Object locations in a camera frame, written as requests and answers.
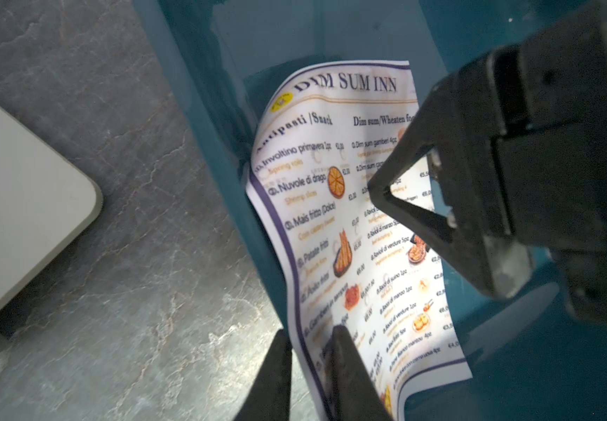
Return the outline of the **teal plastic tray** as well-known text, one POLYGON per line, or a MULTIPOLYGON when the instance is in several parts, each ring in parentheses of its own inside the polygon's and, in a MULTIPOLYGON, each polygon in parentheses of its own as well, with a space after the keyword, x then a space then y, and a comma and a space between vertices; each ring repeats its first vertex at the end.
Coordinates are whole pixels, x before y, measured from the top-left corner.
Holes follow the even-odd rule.
POLYGON ((284 328, 242 419, 607 420, 607 1, 138 1, 284 328))

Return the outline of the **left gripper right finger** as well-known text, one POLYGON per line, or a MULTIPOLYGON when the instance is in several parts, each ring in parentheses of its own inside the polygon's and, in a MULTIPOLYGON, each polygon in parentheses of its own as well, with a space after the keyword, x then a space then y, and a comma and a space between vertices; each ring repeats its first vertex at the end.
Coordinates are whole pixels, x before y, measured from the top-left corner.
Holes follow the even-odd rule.
POLYGON ((392 420, 345 326, 332 330, 334 420, 392 420))

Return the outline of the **white menu holder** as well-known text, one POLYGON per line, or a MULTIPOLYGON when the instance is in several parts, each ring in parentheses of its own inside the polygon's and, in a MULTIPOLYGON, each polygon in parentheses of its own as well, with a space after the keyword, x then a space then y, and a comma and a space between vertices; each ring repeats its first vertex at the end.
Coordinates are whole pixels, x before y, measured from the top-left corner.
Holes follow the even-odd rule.
POLYGON ((0 107, 0 310, 102 206, 93 180, 0 107))

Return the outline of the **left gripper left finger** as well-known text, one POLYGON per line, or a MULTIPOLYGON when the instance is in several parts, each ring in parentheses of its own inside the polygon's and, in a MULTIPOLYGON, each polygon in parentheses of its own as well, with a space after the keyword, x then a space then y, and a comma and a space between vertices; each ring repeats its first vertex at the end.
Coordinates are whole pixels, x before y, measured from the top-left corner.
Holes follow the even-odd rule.
POLYGON ((287 334, 280 329, 275 333, 247 399, 234 420, 289 420, 291 378, 292 345, 287 334))

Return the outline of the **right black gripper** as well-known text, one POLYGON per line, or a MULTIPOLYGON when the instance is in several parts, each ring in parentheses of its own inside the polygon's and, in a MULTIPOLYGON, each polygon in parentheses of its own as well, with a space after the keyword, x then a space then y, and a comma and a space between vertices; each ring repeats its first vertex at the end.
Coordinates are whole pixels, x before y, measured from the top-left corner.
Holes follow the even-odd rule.
POLYGON ((439 81, 368 191, 489 298, 513 298, 528 247, 548 250, 570 312, 607 326, 607 1, 439 81), (422 159, 440 211, 392 191, 422 159))

